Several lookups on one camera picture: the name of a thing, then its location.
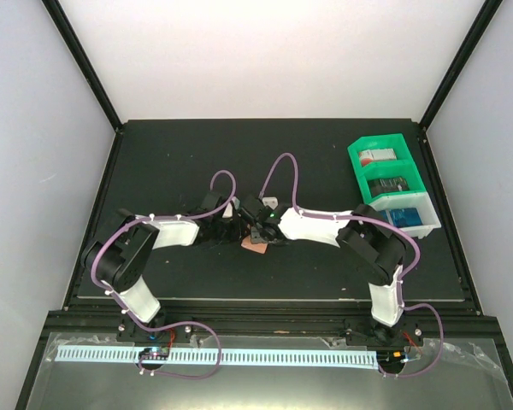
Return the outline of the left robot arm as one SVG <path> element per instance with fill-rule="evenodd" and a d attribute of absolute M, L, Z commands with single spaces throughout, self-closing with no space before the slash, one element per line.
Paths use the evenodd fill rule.
<path fill-rule="evenodd" d="M 143 278 L 150 254 L 166 247 L 237 240 L 238 207 L 236 196 L 225 198 L 210 191 L 188 215 L 144 216 L 120 209 L 86 245 L 80 264 L 97 287 L 120 301 L 124 313 L 137 318 L 140 335 L 158 340 L 165 334 L 167 321 L 158 314 L 160 303 Z"/>

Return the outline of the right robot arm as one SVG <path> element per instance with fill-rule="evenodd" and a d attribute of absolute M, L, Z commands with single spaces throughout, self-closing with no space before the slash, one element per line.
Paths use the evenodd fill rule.
<path fill-rule="evenodd" d="M 416 241 L 366 204 L 343 212 L 326 212 L 279 204 L 271 208 L 249 196 L 237 212 L 265 243 L 305 240 L 324 243 L 348 254 L 348 267 L 369 284 L 371 331 L 382 344 L 403 333 L 403 277 L 420 259 Z"/>

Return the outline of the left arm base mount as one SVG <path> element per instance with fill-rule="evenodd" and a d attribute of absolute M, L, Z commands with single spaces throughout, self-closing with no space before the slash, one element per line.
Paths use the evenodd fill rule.
<path fill-rule="evenodd" d="M 145 331 L 129 317 L 121 319 L 116 340 L 130 342 L 142 350 L 138 353 L 135 366 L 141 366 L 150 372 L 159 370 L 168 360 L 173 348 L 188 344 L 192 334 L 190 325 L 181 325 L 166 331 Z"/>

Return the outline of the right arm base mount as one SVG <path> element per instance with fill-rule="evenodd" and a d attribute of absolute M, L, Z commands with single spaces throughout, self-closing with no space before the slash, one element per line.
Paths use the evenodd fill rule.
<path fill-rule="evenodd" d="M 422 337 L 416 334 L 419 325 L 414 320 L 402 317 L 392 327 L 383 325 L 371 317 L 348 318 L 344 320 L 341 335 L 348 342 L 360 342 L 371 347 L 404 347 L 414 343 L 423 345 Z"/>

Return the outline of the blue card stack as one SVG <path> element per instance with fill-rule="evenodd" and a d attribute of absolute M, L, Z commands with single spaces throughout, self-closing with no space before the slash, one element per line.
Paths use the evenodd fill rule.
<path fill-rule="evenodd" d="M 380 215 L 397 228 L 407 228 L 422 225 L 422 218 L 416 208 L 384 209 Z"/>

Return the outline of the green and white card bin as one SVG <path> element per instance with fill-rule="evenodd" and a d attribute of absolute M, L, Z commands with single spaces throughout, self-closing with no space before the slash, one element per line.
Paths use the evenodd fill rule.
<path fill-rule="evenodd" d="M 347 147 L 363 202 L 410 237 L 441 223 L 403 134 L 361 137 Z"/>

